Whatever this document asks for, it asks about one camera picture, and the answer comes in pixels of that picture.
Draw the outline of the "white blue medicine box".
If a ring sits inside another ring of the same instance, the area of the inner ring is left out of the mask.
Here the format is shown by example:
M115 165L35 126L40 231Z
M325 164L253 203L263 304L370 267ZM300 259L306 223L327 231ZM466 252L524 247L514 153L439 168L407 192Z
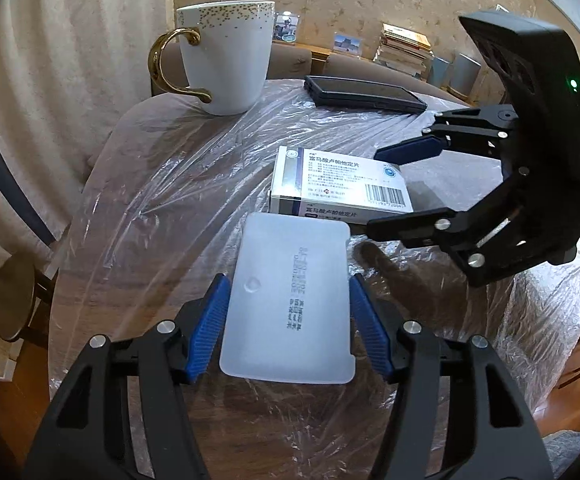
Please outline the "white blue medicine box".
M279 148L269 211L305 218L368 221L413 211L404 177L387 162L308 148Z

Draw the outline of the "white blister pack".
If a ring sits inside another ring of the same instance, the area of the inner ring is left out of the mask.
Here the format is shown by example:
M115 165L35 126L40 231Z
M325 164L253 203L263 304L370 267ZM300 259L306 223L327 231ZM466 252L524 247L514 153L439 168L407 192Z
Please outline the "white blister pack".
M249 214L219 367L228 376L343 385L355 376L342 221Z

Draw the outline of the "small blue-grey speaker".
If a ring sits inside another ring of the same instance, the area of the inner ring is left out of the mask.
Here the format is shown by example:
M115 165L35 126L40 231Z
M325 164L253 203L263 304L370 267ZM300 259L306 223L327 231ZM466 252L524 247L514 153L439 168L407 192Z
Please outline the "small blue-grey speaker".
M450 62L446 58L433 58L427 82L434 87L446 87L449 81Z

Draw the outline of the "large grey speaker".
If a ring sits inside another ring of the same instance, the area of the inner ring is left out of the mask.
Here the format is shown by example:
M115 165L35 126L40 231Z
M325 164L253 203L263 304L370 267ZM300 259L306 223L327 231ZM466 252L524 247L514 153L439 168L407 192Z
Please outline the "large grey speaker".
M482 65L463 53L454 56L450 66L448 90L454 96L467 100L473 90Z

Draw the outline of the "stack of books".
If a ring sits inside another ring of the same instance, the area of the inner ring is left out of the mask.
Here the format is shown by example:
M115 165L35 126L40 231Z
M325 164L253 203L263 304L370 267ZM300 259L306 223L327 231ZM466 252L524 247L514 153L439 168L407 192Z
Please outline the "stack of books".
M373 62L424 79L434 58L427 36L414 30L383 23Z

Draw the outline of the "dark blue smartphone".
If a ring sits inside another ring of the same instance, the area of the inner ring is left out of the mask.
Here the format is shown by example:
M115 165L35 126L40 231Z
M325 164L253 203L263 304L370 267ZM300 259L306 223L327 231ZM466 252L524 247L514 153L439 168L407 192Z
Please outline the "dark blue smartphone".
M395 84L308 75L304 78L304 89L316 106L385 110L416 115L427 110L427 103Z

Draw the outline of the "round gold stool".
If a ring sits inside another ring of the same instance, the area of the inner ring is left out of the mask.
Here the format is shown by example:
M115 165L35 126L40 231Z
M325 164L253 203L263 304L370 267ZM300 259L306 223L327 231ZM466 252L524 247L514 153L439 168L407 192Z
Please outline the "round gold stool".
M14 254L0 268L0 338L15 341L30 322L35 302L35 266L27 254Z

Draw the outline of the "clear plastic table cover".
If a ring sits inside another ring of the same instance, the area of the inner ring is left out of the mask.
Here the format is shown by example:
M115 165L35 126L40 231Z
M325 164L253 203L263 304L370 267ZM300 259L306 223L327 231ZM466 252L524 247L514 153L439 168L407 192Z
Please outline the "clear plastic table cover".
M530 408L558 381L580 336L580 245L472 287L436 247L373 243L343 214L276 214L271 196L301 179L279 157L326 170L363 206L465 210L501 180L498 162L442 153L401 168L375 151L419 136L449 103L420 115L318 107L300 81L270 81L245 114L212 117L164 94L111 132L70 227L51 309L49 382L58 388L96 335L144 334L231 281L227 333L186 391L215 479L363 479L395 390L373 370L344 299L361 274L373 295L450 340L486 337Z

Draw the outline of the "beige curtain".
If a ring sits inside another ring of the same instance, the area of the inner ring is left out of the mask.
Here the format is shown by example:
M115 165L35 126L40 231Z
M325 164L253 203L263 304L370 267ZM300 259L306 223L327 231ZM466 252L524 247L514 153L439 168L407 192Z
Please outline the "beige curtain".
M0 154L60 240L173 0L0 0Z

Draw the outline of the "landscape photo frame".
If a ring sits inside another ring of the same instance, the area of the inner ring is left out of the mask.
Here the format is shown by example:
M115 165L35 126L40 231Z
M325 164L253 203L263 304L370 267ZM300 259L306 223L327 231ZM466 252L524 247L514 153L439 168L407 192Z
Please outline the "landscape photo frame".
M332 50L337 53L343 53L360 58L360 56L363 55L363 40L358 37L336 32L333 38Z

